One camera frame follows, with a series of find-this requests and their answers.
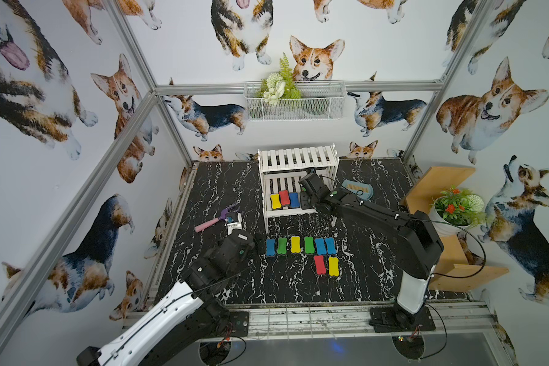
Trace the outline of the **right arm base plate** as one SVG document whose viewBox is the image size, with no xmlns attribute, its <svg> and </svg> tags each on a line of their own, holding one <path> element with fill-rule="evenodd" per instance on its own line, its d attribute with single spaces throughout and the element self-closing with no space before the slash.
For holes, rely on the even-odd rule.
<svg viewBox="0 0 549 366">
<path fill-rule="evenodd" d="M 369 324 L 377 333 L 434 331 L 436 325 L 428 307 L 422 306 L 418 313 L 410 314 L 398 305 L 395 307 L 372 307 Z"/>
</svg>

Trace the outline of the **green eraser top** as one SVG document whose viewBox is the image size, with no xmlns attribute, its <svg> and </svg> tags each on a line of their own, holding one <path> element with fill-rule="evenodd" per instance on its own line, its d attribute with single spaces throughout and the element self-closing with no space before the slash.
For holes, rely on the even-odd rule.
<svg viewBox="0 0 549 366">
<path fill-rule="evenodd" d="M 276 249 L 276 253 L 278 256 L 286 255 L 288 252 L 288 238 L 287 237 L 279 237 L 278 238 L 278 246 Z"/>
<path fill-rule="evenodd" d="M 305 236 L 303 238 L 304 242 L 304 252 L 308 255 L 313 255 L 315 253 L 314 238 L 312 236 Z"/>
</svg>

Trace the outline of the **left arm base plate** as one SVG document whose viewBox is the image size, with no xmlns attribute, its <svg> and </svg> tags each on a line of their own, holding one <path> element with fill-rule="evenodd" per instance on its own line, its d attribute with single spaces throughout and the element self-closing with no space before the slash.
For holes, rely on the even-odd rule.
<svg viewBox="0 0 549 366">
<path fill-rule="evenodd" d="M 225 336 L 247 337 L 250 325 L 248 311 L 233 311 L 219 317 L 207 328 L 202 339 L 217 339 Z"/>
</svg>

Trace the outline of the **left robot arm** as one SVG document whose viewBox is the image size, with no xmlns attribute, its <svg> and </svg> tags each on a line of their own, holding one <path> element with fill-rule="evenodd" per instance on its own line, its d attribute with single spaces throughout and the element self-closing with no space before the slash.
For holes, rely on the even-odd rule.
<svg viewBox="0 0 549 366">
<path fill-rule="evenodd" d="M 253 235 L 235 229 L 183 271 L 156 306 L 131 328 L 100 348 L 89 346 L 78 365 L 161 365 L 200 339 L 229 337 L 230 311 L 217 297 L 249 269 L 256 248 Z"/>
</svg>

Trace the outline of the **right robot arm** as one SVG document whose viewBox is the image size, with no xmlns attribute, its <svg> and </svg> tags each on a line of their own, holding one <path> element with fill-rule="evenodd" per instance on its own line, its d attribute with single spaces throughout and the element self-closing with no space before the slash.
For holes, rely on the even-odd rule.
<svg viewBox="0 0 549 366">
<path fill-rule="evenodd" d="M 390 210 L 341 185 L 329 188 L 315 169 L 308 169 L 299 184 L 318 213 L 351 220 L 384 234 L 397 267 L 403 271 L 393 307 L 395 320 L 403 329 L 416 326 L 426 290 L 444 250 L 428 214 L 420 210 L 415 213 Z"/>
</svg>

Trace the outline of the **blue eraser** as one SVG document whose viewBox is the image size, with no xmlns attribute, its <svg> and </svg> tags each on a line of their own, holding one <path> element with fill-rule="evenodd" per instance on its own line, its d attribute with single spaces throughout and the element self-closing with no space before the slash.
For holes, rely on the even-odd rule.
<svg viewBox="0 0 549 366">
<path fill-rule="evenodd" d="M 336 248 L 336 242 L 335 239 L 332 237 L 327 237 L 324 239 L 324 242 L 326 244 L 326 251 L 329 256 L 336 256 L 337 255 L 337 248 Z"/>
<path fill-rule="evenodd" d="M 267 257 L 273 257 L 273 256 L 276 256 L 277 253 L 276 253 L 276 245 L 277 245 L 277 242 L 275 239 L 267 239 L 266 240 L 266 250 L 265 250 L 265 255 Z"/>
<path fill-rule="evenodd" d="M 300 198 L 297 192 L 291 192 L 289 194 L 289 199 L 290 199 L 290 208 L 292 209 L 300 208 Z"/>
</svg>

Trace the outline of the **red eraser bottom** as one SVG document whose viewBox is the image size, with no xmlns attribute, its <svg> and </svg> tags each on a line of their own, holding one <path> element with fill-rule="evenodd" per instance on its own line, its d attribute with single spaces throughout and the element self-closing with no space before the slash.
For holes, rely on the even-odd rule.
<svg viewBox="0 0 549 366">
<path fill-rule="evenodd" d="M 314 256 L 314 263 L 315 263 L 317 275 L 325 275 L 326 274 L 325 257 Z"/>
<path fill-rule="evenodd" d="M 289 207 L 291 205 L 289 192 L 287 190 L 280 191 L 278 195 L 279 195 L 280 203 L 282 207 Z"/>
</svg>

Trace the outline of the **yellow eraser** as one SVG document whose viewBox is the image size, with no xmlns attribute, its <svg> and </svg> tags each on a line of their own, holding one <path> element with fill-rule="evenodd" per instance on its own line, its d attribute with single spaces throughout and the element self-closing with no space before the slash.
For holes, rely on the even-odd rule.
<svg viewBox="0 0 549 366">
<path fill-rule="evenodd" d="M 300 254 L 301 253 L 301 238 L 300 236 L 291 237 L 291 253 Z"/>
<path fill-rule="evenodd" d="M 271 209 L 272 210 L 282 209 L 282 203 L 281 203 L 281 199 L 280 199 L 279 194 L 270 195 L 270 200 L 271 200 Z"/>
<path fill-rule="evenodd" d="M 339 277 L 339 259 L 337 257 L 330 256 L 328 258 L 329 263 L 329 276 L 330 277 Z"/>
</svg>

